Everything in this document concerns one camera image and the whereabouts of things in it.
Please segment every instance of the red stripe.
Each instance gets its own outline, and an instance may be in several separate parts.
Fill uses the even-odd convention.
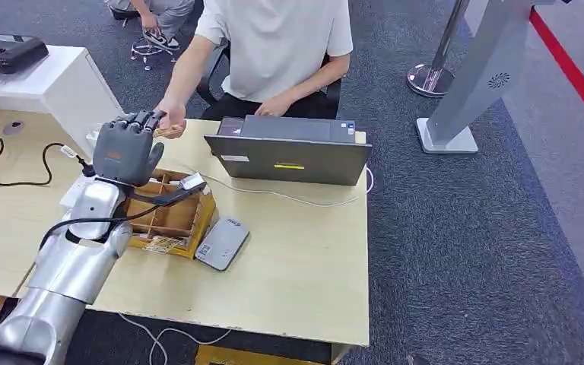
[[[572,86],[574,86],[576,92],[579,93],[584,102],[584,75],[581,70],[576,67],[574,61],[572,61],[565,49],[563,49],[557,38],[551,32],[550,28],[545,22],[543,22],[541,15],[539,15],[534,8],[532,8],[529,20],[532,22],[534,29],[536,29],[538,35],[541,36],[541,39],[543,39],[543,42],[550,50],[552,56],[556,59],[556,62],[563,70],[563,73],[565,73],[565,76]]]

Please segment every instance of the person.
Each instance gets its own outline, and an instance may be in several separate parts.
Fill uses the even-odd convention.
[[[111,11],[137,11],[146,39],[164,49],[177,51],[178,29],[187,21],[195,0],[105,0]]]
[[[334,119],[320,90],[342,78],[353,50],[348,0],[205,0],[192,42],[179,57],[156,109],[162,129],[186,127],[186,104],[208,57],[230,41],[225,94],[202,119],[292,116]],[[325,54],[329,61],[322,66]]]

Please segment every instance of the white cable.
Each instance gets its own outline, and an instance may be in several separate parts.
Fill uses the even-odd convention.
[[[160,334],[155,337],[153,336],[153,334],[151,333],[151,331],[149,330],[149,328],[146,328],[145,326],[137,323],[137,322],[133,322],[132,320],[126,318],[126,316],[124,316],[121,313],[117,313],[119,314],[120,317],[122,317],[122,319],[124,319],[126,322],[131,323],[132,325],[136,325],[139,328],[143,329],[145,332],[147,332],[147,335],[149,335],[149,337],[151,337],[151,339],[153,340],[153,346],[151,346],[151,351],[149,352],[149,365],[153,365],[153,351],[155,350],[155,345],[157,344],[158,347],[160,347],[160,350],[162,351],[162,355],[164,356],[164,363],[163,365],[167,365],[167,362],[169,361],[169,357],[167,356],[167,350],[164,349],[164,346],[162,345],[162,343],[160,343],[160,337],[162,337],[162,335],[164,335],[167,332],[177,332],[180,333],[181,335],[185,335],[189,338],[192,339],[192,341],[194,341],[197,344],[215,344],[216,342],[222,340],[223,338],[227,337],[227,335],[230,334],[231,329],[228,329],[227,332],[225,332],[221,337],[216,338],[213,341],[208,341],[208,342],[204,342],[204,341],[199,341],[197,340],[195,337],[191,336],[189,333],[181,331],[179,329],[175,329],[175,328],[165,328],[163,329]]]
[[[190,169],[191,171],[193,171],[194,173],[200,173],[199,171],[197,171],[196,169],[191,168],[188,165],[183,164],[186,168]],[[373,190],[373,187],[375,186],[375,176],[373,175],[373,171],[371,171],[368,167],[366,167],[366,172],[370,175],[370,186],[368,187],[368,189],[366,189],[366,194],[370,193]],[[209,176],[209,175],[205,175],[203,173],[200,173],[203,177],[206,177],[207,179],[211,179],[214,180],[216,183],[220,183],[221,185],[232,189],[232,190],[236,190],[237,192],[248,192],[250,194],[272,194],[272,195],[276,195],[276,196],[281,196],[283,198],[288,198],[290,200],[293,200],[295,202],[299,202],[299,203],[303,203],[306,205],[311,205],[313,207],[318,207],[318,208],[334,208],[334,207],[339,207],[342,205],[346,205],[348,203],[354,202],[355,200],[359,199],[360,196],[354,196],[353,198],[348,199],[345,202],[339,202],[339,203],[334,203],[334,204],[317,204],[317,203],[313,203],[313,202],[307,202],[303,199],[299,199],[299,198],[295,198],[293,196],[290,195],[285,195],[283,193],[280,192],[273,192],[271,190],[249,190],[249,189],[241,189],[241,188],[237,188],[236,186],[231,186],[229,184],[227,184],[226,182],[217,179],[213,176]]]

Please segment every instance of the printer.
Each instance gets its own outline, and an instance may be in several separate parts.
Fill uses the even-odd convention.
[[[48,55],[46,45],[34,36],[0,34],[0,72],[14,74]]]

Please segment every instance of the wooden box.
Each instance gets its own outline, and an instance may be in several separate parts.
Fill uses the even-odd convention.
[[[178,186],[170,182],[175,184],[187,176],[185,173],[156,169],[153,179],[135,191],[146,196],[173,192]],[[151,207],[149,203],[129,199],[126,214],[137,214]],[[215,211],[214,196],[209,188],[205,188],[203,192],[191,195],[177,204],[158,208],[152,214],[131,221],[133,237],[129,245],[193,259]]]

